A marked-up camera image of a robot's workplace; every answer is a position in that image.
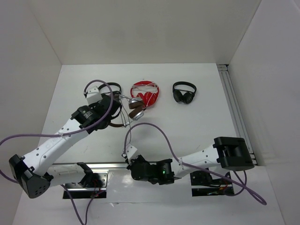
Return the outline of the brown silver headphones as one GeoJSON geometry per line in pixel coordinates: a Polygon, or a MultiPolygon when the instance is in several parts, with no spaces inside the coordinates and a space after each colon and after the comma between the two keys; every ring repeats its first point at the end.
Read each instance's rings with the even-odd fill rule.
{"type": "Polygon", "coordinates": [[[128,107],[130,110],[132,110],[129,114],[128,117],[131,120],[137,121],[139,120],[143,115],[144,115],[144,101],[140,97],[127,97],[121,94],[115,95],[114,98],[125,98],[128,100],[128,107]]]}

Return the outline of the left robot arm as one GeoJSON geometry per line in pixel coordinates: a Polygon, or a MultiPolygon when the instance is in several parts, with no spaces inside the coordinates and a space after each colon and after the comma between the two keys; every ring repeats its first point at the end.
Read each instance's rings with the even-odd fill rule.
{"type": "Polygon", "coordinates": [[[105,129],[121,103],[116,97],[105,94],[102,99],[90,105],[79,107],[54,138],[45,141],[32,152],[13,155],[9,164],[12,174],[30,199],[41,196],[48,188],[65,183],[78,183],[88,187],[99,176],[84,163],[55,165],[68,149],[93,131],[105,129]]]}

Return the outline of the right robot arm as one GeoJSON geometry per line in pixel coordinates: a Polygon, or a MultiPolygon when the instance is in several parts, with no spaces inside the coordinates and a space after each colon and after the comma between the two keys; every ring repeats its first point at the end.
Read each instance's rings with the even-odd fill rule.
{"type": "Polygon", "coordinates": [[[146,161],[137,148],[128,144],[122,154],[134,180],[151,184],[173,184],[175,180],[201,168],[221,167],[230,171],[246,171],[254,168],[253,161],[243,138],[217,137],[204,150],[180,157],[157,161],[146,161]]]}

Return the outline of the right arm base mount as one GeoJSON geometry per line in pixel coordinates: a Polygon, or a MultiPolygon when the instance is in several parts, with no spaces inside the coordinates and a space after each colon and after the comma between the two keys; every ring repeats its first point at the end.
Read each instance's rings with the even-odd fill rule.
{"type": "Polygon", "coordinates": [[[193,197],[234,195],[232,183],[220,177],[213,178],[209,173],[195,171],[190,173],[190,179],[193,197]]]}

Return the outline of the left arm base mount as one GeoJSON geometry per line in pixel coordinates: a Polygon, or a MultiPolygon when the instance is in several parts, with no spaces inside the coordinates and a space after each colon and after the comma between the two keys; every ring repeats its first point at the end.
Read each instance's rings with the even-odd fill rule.
{"type": "Polygon", "coordinates": [[[108,170],[92,169],[87,164],[80,162],[79,171],[83,172],[79,182],[64,184],[73,199],[106,198],[108,170]]]}

